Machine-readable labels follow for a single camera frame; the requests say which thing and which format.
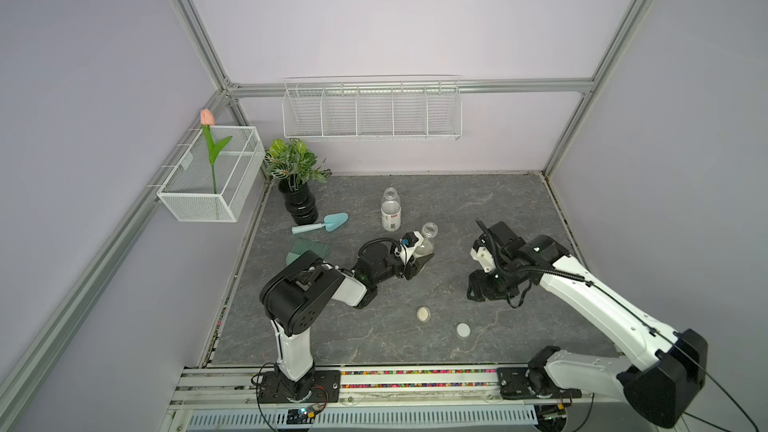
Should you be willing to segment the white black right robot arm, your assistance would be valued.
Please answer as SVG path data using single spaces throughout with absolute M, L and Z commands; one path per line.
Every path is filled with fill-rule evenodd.
M 627 403 L 658 427 L 673 428 L 705 385 L 706 339 L 643 312 L 549 236 L 526 241 L 504 222 L 480 228 L 470 252 L 480 267 L 469 276 L 468 299 L 505 300 L 518 309 L 538 286 L 589 321 L 619 353 L 599 357 L 546 346 L 524 367 L 499 369 L 501 397 L 548 399 L 565 392 L 596 393 Z

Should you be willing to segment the cream bottle cap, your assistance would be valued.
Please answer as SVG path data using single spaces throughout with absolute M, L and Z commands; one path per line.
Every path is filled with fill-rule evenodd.
M 420 322 L 427 322 L 430 319 L 430 310 L 427 307 L 419 307 L 416 312 L 416 317 Z

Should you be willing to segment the clear bottle red cream label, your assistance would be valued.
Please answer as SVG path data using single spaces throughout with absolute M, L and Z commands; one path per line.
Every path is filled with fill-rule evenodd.
M 434 222 L 427 222 L 421 229 L 421 241 L 417 246 L 414 256 L 423 257 L 434 253 L 434 239 L 438 234 L 438 226 Z

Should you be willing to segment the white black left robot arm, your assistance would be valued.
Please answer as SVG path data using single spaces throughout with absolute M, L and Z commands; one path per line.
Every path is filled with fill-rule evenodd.
M 276 334 L 280 379 L 289 386 L 311 381 L 315 362 L 310 328 L 330 302 L 363 309 L 376 298 L 381 283 L 391 278 L 411 280 L 433 257 L 432 241 L 413 231 L 399 240 L 382 237 L 366 242 L 350 269 L 313 251 L 287 265 L 259 295 Z

